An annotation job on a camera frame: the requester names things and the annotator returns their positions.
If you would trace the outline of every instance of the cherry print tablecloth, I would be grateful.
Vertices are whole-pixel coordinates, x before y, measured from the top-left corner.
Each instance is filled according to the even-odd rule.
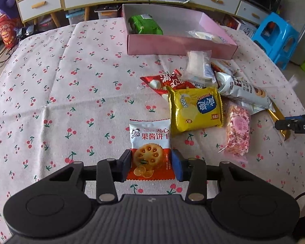
[[[131,147],[129,119],[169,118],[169,106],[141,76],[181,69],[185,56],[129,56],[123,19],[81,22],[23,40],[0,76],[0,238],[9,238],[2,216],[6,200],[21,189],[81,160],[94,165]],[[285,116],[305,113],[279,69],[243,33],[226,29],[239,48],[238,74],[264,87]],[[185,157],[218,165],[225,128],[172,138]],[[237,162],[291,195],[305,191],[305,135],[284,142],[266,111],[251,119],[248,162]],[[188,182],[126,181],[122,194],[182,194]],[[95,195],[95,185],[86,187]],[[214,197],[215,182],[208,184]],[[305,197],[301,198],[303,206]]]

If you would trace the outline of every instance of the blue gripper pad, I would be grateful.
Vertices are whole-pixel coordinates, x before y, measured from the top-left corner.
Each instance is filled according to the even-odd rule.
[[[179,182],[183,182],[183,156],[178,150],[172,150],[172,168],[175,177]]]

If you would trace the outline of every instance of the blue plastic stool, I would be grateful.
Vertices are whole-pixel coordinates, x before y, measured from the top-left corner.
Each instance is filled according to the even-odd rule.
[[[268,24],[273,22],[271,30]],[[252,40],[269,56],[281,69],[285,69],[293,55],[299,33],[276,13],[271,13],[264,19]]]

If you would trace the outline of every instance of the wooden drawer handle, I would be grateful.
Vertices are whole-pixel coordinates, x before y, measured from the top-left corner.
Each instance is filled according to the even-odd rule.
[[[211,1],[218,3],[218,4],[224,4],[224,2],[222,0],[211,0]]]
[[[255,13],[252,13],[252,16],[255,17],[256,19],[260,19],[260,17]]]
[[[45,4],[46,4],[46,1],[36,3],[36,4],[32,5],[32,9],[39,8]]]

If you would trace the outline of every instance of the silver screw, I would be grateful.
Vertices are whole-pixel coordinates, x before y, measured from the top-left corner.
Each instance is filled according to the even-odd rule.
[[[102,194],[98,199],[102,202],[111,202],[115,199],[115,196],[113,194]]]
[[[202,201],[205,197],[200,193],[189,194],[189,199],[193,202]]]

